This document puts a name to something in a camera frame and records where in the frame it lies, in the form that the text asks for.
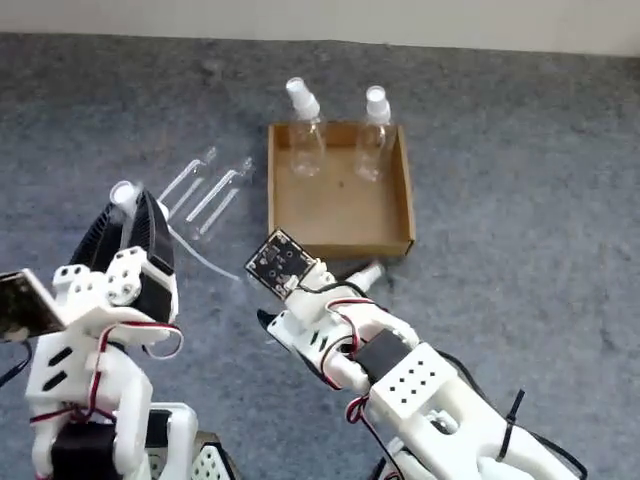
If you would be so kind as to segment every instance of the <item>brown cardboard tray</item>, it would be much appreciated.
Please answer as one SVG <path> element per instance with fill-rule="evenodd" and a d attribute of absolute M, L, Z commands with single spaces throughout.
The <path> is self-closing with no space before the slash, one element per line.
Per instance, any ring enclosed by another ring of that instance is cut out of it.
<path fill-rule="evenodd" d="M 415 221 L 403 129 L 398 127 L 390 174 L 380 182 L 354 173 L 357 130 L 357 123 L 329 123 L 323 169 L 301 178 L 290 167 L 288 126 L 269 127 L 269 233 L 281 228 L 327 259 L 409 252 Z"/>

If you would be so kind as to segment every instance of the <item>transparent plastic tube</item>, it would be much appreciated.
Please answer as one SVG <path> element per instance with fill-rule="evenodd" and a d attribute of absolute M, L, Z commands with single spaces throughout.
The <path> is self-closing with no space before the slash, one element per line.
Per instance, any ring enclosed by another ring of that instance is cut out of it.
<path fill-rule="evenodd" d="M 234 231 L 228 223 L 229 215 L 234 213 L 230 210 L 250 182 L 254 165 L 251 158 L 246 158 L 235 168 L 225 169 L 217 157 L 214 147 L 204 161 L 189 162 L 158 200 L 166 211 L 171 235 L 189 255 L 205 268 L 241 282 L 239 275 L 223 268 L 215 258 L 218 256 L 224 263 L 225 250 L 218 248 L 217 242 L 229 245 L 229 236 Z"/>

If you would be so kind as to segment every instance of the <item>white spray nozzle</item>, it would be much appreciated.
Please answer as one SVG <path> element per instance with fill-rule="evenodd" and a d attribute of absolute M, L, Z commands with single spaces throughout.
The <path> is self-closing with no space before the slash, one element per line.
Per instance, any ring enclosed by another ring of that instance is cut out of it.
<path fill-rule="evenodd" d="M 109 193 L 109 200 L 114 205 L 120 207 L 130 217 L 136 213 L 136 201 L 138 199 L 139 189 L 131 182 L 122 180 L 116 183 Z"/>
<path fill-rule="evenodd" d="M 389 123 L 391 120 L 391 106 L 384 88 L 375 85 L 367 90 L 367 115 L 377 124 Z"/>
<path fill-rule="evenodd" d="M 300 77 L 289 79 L 287 92 L 293 103 L 293 108 L 302 120 L 308 121 L 320 115 L 320 105 L 316 97 Z"/>

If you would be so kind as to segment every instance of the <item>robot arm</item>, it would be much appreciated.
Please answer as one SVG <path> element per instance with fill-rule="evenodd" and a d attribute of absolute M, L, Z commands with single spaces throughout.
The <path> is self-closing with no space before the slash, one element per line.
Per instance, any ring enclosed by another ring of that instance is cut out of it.
<path fill-rule="evenodd" d="M 576 480 L 410 325 L 365 298 L 363 290 L 381 276 L 380 266 L 337 282 L 324 263 L 276 231 L 247 270 L 287 308 L 275 317 L 259 314 L 266 330 L 332 388 L 361 395 L 362 408 L 366 404 L 395 430 L 401 446 L 392 453 L 400 469 L 396 477 Z"/>
<path fill-rule="evenodd" d="M 180 334 L 173 326 L 173 250 L 160 205 L 147 190 L 121 182 L 70 264 L 56 271 L 54 297 L 31 272 L 23 274 L 57 324 L 38 339 L 26 391 L 38 478 L 90 471 L 95 479 L 150 479 L 145 446 L 153 388 L 125 348 Z M 180 404 L 164 410 L 171 414 L 164 443 L 173 447 L 164 478 L 189 478 L 195 413 Z M 108 421 L 94 421 L 94 413 Z"/>

